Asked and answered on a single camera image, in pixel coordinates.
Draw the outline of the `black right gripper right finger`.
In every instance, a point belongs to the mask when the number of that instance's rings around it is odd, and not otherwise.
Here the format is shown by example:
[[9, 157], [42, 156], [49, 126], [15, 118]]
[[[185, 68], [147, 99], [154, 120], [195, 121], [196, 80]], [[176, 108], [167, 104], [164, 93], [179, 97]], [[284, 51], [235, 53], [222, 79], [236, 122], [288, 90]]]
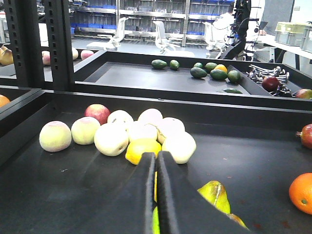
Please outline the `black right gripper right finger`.
[[157, 206], [162, 234], [249, 234], [206, 201], [167, 151], [158, 153]]

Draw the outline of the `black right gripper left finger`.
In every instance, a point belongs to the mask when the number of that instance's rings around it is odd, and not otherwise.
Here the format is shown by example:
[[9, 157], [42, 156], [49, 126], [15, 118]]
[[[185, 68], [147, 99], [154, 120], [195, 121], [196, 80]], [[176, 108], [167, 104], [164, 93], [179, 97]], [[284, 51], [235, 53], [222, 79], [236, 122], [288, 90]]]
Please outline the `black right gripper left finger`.
[[117, 196], [70, 231], [72, 234], [151, 234], [155, 153], [145, 152]]

